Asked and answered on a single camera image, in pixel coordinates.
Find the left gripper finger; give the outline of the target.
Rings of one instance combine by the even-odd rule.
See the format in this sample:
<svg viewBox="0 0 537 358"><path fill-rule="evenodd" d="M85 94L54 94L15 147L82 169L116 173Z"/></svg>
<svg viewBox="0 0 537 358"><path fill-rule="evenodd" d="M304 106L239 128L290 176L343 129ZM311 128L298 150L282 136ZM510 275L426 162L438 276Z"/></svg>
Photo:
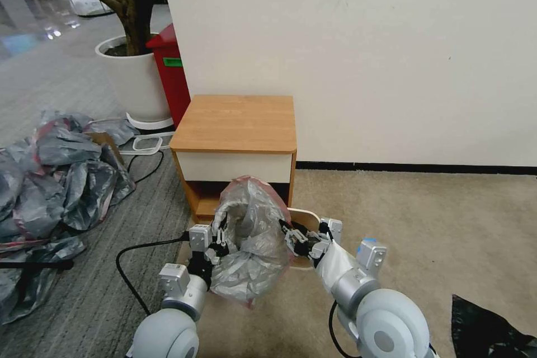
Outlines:
<svg viewBox="0 0 537 358"><path fill-rule="evenodd" d="M227 245L227 228L228 228L228 213L225 212L221 219L217 222L213 220L211 224L213 233L213 242L220 246Z"/></svg>
<svg viewBox="0 0 537 358"><path fill-rule="evenodd" d="M229 246L227 242L218 237L213 237L212 242L204 252L205 259L212 265L219 265L223 257L229 255Z"/></svg>

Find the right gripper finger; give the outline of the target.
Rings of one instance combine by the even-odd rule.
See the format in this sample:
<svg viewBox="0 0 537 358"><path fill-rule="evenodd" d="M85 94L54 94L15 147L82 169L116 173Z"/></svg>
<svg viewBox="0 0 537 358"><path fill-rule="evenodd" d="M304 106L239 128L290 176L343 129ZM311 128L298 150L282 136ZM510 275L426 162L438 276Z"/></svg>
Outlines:
<svg viewBox="0 0 537 358"><path fill-rule="evenodd" d="M296 241L295 239L286 240L284 237L284 240L287 244L288 249L292 251L294 256L306 258L309 257L309 239L307 241Z"/></svg>
<svg viewBox="0 0 537 358"><path fill-rule="evenodd" d="M281 226L281 230L285 236L286 240L295 239L296 241L307 241L307 232L308 230L305 230L305 233L303 233L300 229L295 228L290 223L288 223L286 220L279 219L279 224Z"/></svg>

